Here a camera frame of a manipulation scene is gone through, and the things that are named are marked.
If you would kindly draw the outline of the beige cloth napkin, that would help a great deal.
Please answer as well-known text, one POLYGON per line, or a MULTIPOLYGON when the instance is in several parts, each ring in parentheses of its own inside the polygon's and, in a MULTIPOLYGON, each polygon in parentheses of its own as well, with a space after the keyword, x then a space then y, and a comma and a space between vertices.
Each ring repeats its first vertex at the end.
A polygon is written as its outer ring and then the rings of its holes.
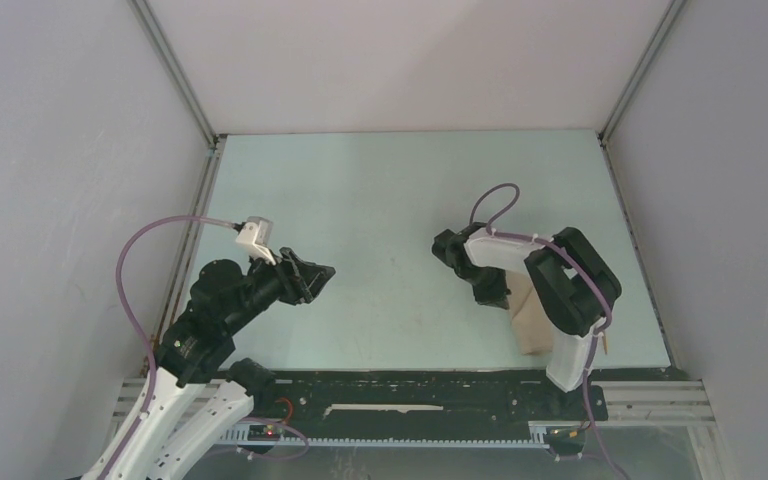
POLYGON ((554 341, 552 323, 529 277, 506 272, 510 326, 519 352, 525 356, 549 354, 554 341))

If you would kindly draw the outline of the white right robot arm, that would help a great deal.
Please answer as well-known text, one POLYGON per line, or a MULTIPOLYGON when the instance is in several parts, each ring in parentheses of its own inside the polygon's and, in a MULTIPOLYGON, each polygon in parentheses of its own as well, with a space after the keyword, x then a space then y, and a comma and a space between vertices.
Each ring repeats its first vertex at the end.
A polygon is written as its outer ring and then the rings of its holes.
POLYGON ((549 239, 490 230, 473 222, 459 232, 446 229, 431 246, 435 258, 471 285, 477 304, 507 309, 508 273, 526 275, 553 336, 546 367, 552 382, 541 392, 545 411, 566 418, 582 403, 579 386, 589 373, 594 342, 612 322, 622 295, 618 277, 577 228, 549 239))

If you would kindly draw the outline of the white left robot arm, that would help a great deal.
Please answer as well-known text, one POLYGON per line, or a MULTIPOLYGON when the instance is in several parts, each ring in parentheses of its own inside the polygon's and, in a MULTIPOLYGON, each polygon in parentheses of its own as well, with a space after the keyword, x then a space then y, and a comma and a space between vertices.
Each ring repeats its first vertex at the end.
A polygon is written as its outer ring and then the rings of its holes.
POLYGON ((234 363, 211 399, 189 420, 186 410, 235 350, 234 337, 272 304, 313 302, 336 271, 300 259, 287 247, 270 264, 249 268, 228 259, 205 265, 185 311, 153 353, 156 372, 87 479, 182 479, 219 439, 249 414, 276 403, 274 374, 245 358, 234 363))

